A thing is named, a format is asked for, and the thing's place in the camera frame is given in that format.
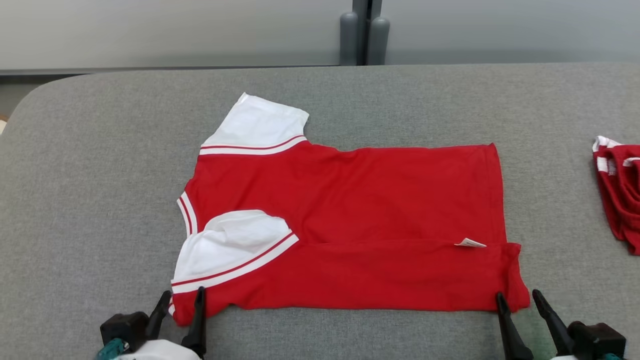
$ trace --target striped trim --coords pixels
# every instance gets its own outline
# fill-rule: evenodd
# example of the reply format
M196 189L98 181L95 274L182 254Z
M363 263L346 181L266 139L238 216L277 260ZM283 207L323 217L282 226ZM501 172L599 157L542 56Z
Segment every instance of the striped trim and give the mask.
M178 207L180 207L180 211L182 212L182 217L184 219L184 225L187 229L187 236L191 236L192 234L198 233L198 219L196 218L196 213L193 211L193 206L191 205L191 201L189 201L189 197L186 192L183 192L180 198L178 198Z
M266 265L270 261L277 258L279 255L284 253L293 244L298 242L298 240L299 239L296 235L294 235L293 233L289 233L282 240L278 241L272 247L265 250L262 254L259 254L258 256L243 263L242 265L236 266L229 270L225 270L223 272L218 272L213 275L199 277L197 279L172 282L172 291L174 294L187 293L190 291L196 291L201 286L209 288L211 286L227 282L231 279L235 279L236 277L242 276Z
M634 166L633 162L637 160L640 160L640 158L626 158L624 161L622 161L622 166L632 167Z
M290 149L294 145L307 141L304 135L294 136L285 142L269 147L247 147L236 145L207 145L200 148L200 155L210 154L242 154L242 155L270 155Z
M593 152L598 151L601 146L606 146L608 149L611 149L612 147L616 147L618 145L622 144L617 141L611 140L610 138L598 135L596 136L596 142L593 144Z
M609 164L607 158L603 158L601 156L597 157L596 166L598 167L598 171L609 172Z

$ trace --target gray wall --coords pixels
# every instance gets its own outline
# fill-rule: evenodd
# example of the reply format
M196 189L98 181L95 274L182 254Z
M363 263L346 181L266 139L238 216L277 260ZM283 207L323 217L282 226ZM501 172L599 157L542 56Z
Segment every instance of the gray wall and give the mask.
M338 64L350 10L351 0L1 0L0 74Z
M640 0L383 0L387 64L640 61Z

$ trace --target padded table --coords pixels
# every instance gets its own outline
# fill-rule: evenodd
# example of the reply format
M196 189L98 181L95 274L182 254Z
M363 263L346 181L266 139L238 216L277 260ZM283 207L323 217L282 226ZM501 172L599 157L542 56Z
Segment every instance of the padded table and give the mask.
M640 65L151 70L37 88L0 136L0 354L89 359L99 325L150 312L185 240L176 199L199 146L247 92L310 113L340 150L495 143L509 241L565 323L606 322L640 357L640 258L605 219L596 135L640 143ZM535 308L513 315L536 359ZM186 329L168 317L161 338ZM208 359L502 358L495 313L229 307Z

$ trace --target white label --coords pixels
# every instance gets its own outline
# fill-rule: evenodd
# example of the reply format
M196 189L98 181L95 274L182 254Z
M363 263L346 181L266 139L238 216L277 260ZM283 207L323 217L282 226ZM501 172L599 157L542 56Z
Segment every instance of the white label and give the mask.
M473 241L469 238L465 238L461 243L456 244L456 246L469 246L469 247L486 247L485 244L479 243L477 241Z

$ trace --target robotic arm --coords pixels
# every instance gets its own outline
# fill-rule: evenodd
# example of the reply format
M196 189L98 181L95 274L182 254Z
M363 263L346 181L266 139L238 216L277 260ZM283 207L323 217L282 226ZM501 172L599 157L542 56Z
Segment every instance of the robotic arm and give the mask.
M96 360L200 360L207 352L205 342L205 292L198 289L195 315L180 345L158 340L167 314L171 292L165 291L150 316L137 313L113 315L100 326L104 347Z
M557 354L552 360L623 360L627 340L605 323L587 326L572 322L569 328L551 308L540 290L533 291L533 300L538 313L547 322L547 327L556 345ZM533 354L524 345L515 325L511 311L502 293L496 295L502 345L506 360L531 360Z

